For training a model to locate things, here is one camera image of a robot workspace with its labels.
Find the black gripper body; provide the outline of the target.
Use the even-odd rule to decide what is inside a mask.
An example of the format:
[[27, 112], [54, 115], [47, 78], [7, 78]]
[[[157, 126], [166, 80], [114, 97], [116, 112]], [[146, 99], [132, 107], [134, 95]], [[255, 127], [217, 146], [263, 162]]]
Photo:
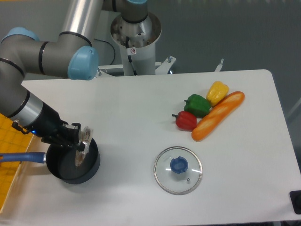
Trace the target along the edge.
[[47, 104], [42, 105], [38, 117], [28, 125], [21, 123], [21, 118], [13, 120], [12, 127], [23, 134], [32, 133], [41, 138], [41, 141], [55, 146], [81, 146], [79, 123], [69, 125], [60, 119], [58, 112]]

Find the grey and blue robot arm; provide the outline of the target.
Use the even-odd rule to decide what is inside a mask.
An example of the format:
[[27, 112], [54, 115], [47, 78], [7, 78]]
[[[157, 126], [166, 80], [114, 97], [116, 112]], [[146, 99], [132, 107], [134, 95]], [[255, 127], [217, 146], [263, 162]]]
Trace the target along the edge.
[[148, 17], [145, 0], [73, 0], [56, 42], [40, 41], [22, 27], [11, 29], [0, 43], [0, 112], [12, 126], [56, 146], [87, 147], [79, 124], [69, 125], [59, 114], [22, 86], [27, 73], [72, 80], [91, 80], [99, 56], [92, 40], [102, 10], [119, 12], [124, 21], [141, 24]]

